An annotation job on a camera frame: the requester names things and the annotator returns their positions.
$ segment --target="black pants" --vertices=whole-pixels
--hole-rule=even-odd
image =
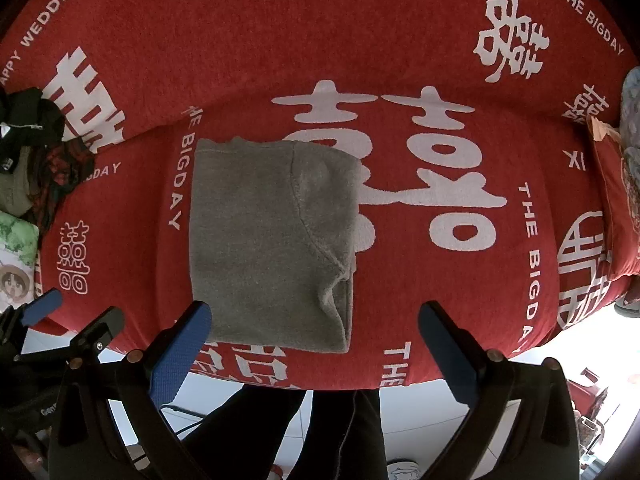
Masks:
[[[265,480],[304,396],[246,385],[183,444],[212,478]],[[378,390],[314,392],[309,430],[289,480],[387,479]]]

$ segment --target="olive green cloth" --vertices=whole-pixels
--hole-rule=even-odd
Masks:
[[[29,199],[29,154],[31,148],[23,146],[20,149],[20,159],[13,174],[0,173],[0,211],[12,216],[24,215],[33,203]]]

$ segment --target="white floor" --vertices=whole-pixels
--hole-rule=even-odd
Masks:
[[[597,313],[575,328],[561,334],[542,348],[533,349],[517,360],[540,363],[548,355],[556,357],[566,375],[579,373],[585,366],[613,377],[626,377],[640,372],[640,321],[625,319],[611,310]],[[25,351],[38,351],[66,345],[68,339],[30,333]],[[114,352],[104,352],[108,360],[121,359]],[[175,406],[198,413],[209,413],[221,406],[241,386],[196,374],[189,374],[174,400]],[[434,462],[453,436],[466,413],[466,406],[457,403],[442,380],[412,386],[383,388],[380,393],[382,427],[385,433],[386,457],[390,460],[413,460],[423,470]],[[124,409],[112,404],[116,420],[126,444],[135,444]],[[291,421],[284,437],[276,463],[286,472],[295,464],[308,430],[311,412],[311,394]],[[490,471],[500,455],[517,413],[517,403],[510,405],[503,417],[487,454],[479,465],[476,476]],[[198,419],[170,410],[165,417],[175,431]]]

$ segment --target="red pillow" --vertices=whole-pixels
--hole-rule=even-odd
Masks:
[[[595,124],[590,130],[597,130]],[[640,274],[640,195],[623,157],[622,147],[611,135],[592,139],[604,204],[609,280]]]

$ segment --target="red bedspread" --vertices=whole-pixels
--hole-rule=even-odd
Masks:
[[[65,297],[52,320],[77,330],[115,304],[114,347],[144,348],[192,300],[197,139],[322,140],[370,170],[350,352],[219,344],[194,370],[431,380],[416,326],[431,299],[484,347],[525,351],[626,287],[606,280],[575,121],[616,121],[635,64],[598,0],[31,0],[0,44],[0,84],[45,88],[67,137],[98,152],[44,238],[42,286]]]

